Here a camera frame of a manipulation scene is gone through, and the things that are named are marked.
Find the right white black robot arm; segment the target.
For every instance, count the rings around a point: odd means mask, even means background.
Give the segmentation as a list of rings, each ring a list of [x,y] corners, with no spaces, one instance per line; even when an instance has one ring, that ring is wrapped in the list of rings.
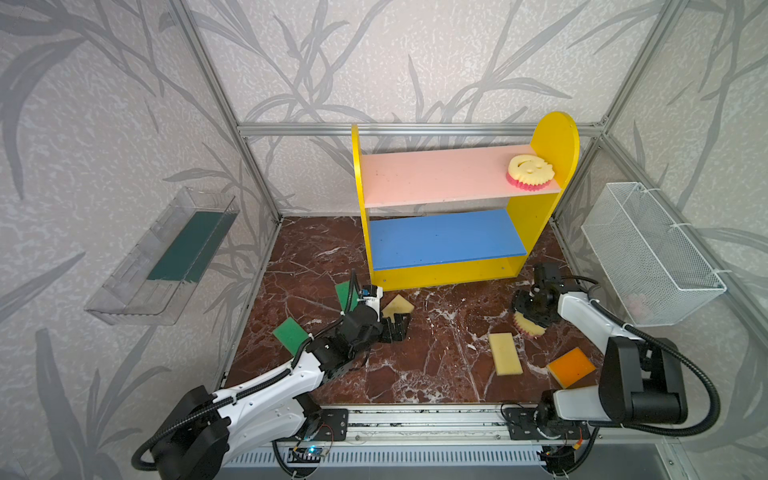
[[[626,428],[660,436],[691,437],[715,426],[722,402],[714,382],[677,346],[623,321],[594,292],[598,281],[564,275],[554,263],[538,263],[527,290],[515,293],[511,310],[517,328],[533,335],[560,322],[576,327],[603,355],[595,386],[550,390],[537,407],[539,428],[565,422]],[[688,425],[683,372],[689,370],[709,399],[704,418]]]

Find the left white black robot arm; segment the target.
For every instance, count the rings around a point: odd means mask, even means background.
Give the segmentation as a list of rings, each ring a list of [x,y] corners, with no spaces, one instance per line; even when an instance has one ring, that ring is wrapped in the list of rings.
[[[250,449],[307,435],[321,417],[311,392],[349,372],[372,346],[405,340],[410,321],[408,313],[381,318],[359,305],[304,339],[282,366],[213,393],[203,386],[188,391],[133,453],[132,467],[163,479],[213,479]]]

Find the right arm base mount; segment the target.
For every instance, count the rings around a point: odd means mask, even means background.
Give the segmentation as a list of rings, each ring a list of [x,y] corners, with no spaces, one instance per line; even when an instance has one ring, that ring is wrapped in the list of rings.
[[[500,413],[511,440],[571,444],[591,438],[591,430],[586,422],[562,420],[542,413],[538,407],[502,404]]]

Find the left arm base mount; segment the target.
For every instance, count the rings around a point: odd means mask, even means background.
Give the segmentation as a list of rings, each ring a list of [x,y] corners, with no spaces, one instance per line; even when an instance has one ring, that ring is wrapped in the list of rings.
[[[348,427],[348,409],[320,409],[308,415],[296,438],[302,441],[344,441]]]

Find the yellow smiley sponge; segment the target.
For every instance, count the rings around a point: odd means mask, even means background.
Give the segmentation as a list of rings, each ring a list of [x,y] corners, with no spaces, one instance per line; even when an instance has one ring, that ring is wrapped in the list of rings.
[[[531,154],[512,157],[506,173],[506,179],[511,185],[527,191],[546,188],[554,177],[552,165]]]
[[[516,328],[524,335],[530,338],[539,338],[546,333],[546,328],[537,325],[535,322],[528,320],[521,312],[514,312],[514,323]]]

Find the green sponge near left arm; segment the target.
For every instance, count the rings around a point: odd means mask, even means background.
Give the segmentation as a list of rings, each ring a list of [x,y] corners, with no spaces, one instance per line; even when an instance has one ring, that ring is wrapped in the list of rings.
[[[284,320],[273,330],[273,336],[295,356],[301,345],[310,338],[306,332],[293,318]]]

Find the yellow rectangular sponge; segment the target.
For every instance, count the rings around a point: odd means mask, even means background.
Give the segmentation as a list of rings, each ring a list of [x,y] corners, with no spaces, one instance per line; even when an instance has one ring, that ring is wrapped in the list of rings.
[[[491,333],[488,336],[497,376],[518,376],[523,368],[511,333]]]

